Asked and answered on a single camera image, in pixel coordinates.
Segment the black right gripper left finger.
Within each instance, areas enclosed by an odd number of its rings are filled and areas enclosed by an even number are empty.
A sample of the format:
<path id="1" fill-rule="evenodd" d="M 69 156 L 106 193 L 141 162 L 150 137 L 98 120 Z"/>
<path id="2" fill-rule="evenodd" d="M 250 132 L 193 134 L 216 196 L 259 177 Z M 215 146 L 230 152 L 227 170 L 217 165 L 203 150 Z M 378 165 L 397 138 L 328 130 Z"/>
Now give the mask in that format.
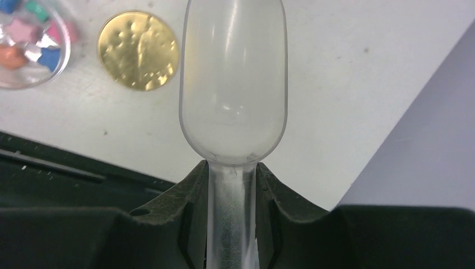
<path id="1" fill-rule="evenodd" d="M 207 164 L 157 197 L 1 165 L 2 268 L 202 268 Z"/>

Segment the clear plastic scoop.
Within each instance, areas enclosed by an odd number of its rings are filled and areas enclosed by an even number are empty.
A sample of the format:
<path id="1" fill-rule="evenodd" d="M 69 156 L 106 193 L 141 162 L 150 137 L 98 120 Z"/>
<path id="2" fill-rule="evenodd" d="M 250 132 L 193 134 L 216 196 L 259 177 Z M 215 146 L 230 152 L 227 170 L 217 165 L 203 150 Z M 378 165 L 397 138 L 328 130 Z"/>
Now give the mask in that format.
<path id="1" fill-rule="evenodd" d="M 254 268 L 256 168 L 286 129 L 288 52 L 281 1 L 189 1 L 179 120 L 208 162 L 207 268 Z"/>

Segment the clear round plastic container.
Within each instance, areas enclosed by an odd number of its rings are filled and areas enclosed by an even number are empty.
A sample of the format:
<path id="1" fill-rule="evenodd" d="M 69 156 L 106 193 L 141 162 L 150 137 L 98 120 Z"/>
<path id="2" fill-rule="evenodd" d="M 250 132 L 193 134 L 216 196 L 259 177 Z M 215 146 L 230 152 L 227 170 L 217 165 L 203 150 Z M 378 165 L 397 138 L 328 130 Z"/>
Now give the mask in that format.
<path id="1" fill-rule="evenodd" d="M 58 77 L 76 39 L 64 1 L 1 1 L 1 88 L 28 89 Z"/>

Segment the gold round lid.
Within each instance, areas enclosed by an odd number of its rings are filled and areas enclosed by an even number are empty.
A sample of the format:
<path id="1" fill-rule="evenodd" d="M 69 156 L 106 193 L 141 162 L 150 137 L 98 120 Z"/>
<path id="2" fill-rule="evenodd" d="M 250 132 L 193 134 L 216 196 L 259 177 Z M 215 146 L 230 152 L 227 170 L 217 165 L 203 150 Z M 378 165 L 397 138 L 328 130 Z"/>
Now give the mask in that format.
<path id="1" fill-rule="evenodd" d="M 170 26 L 144 11 L 124 11 L 108 19 L 97 40 L 99 61 L 117 83 L 151 91 L 169 82 L 180 61 L 180 46 Z"/>

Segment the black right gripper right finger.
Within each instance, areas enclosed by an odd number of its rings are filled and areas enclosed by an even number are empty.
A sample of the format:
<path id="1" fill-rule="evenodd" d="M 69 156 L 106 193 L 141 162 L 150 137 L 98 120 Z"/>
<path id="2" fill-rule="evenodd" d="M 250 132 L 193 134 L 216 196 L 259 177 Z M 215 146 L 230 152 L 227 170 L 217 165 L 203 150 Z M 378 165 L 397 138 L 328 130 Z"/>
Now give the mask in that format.
<path id="1" fill-rule="evenodd" d="M 327 211 L 257 172 L 260 268 L 473 268 L 474 212 L 343 205 Z"/>

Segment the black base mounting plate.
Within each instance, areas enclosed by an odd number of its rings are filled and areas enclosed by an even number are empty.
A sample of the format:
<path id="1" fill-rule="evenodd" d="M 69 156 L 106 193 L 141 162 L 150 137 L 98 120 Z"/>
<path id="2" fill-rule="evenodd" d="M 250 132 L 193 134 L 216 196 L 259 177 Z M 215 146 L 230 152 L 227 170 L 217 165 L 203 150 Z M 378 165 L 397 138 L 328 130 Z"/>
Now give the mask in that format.
<path id="1" fill-rule="evenodd" d="M 1 207 L 116 207 L 132 211 L 174 183 L 1 133 Z"/>

